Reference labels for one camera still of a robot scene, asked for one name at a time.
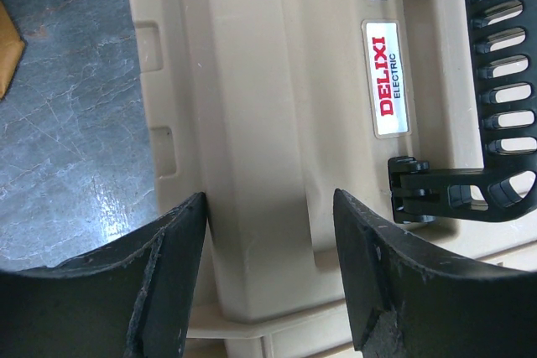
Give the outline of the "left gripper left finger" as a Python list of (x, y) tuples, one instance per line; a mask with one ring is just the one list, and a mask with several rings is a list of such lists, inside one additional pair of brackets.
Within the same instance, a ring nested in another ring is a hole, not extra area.
[(2, 356), (181, 357), (206, 220), (197, 193), (56, 267), (2, 271)]

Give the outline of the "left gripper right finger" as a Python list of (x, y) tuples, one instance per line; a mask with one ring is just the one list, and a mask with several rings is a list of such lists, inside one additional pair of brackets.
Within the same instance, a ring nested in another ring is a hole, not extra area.
[(429, 243), (333, 195), (354, 349), (365, 357), (533, 357), (536, 276)]

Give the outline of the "tan plastic toolbox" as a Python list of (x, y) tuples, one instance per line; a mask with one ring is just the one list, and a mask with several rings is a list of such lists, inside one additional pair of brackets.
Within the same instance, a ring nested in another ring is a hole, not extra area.
[(181, 357), (365, 357), (345, 190), (536, 276), (536, 0), (130, 0), (162, 215), (206, 197)]

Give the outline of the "orange paper shopping bag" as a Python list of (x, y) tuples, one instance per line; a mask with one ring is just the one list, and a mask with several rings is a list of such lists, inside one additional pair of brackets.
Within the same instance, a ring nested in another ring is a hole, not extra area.
[(22, 56), (24, 42), (21, 40), (3, 3), (1, 3), (0, 26), (0, 91), (3, 99), (8, 92), (14, 72)]

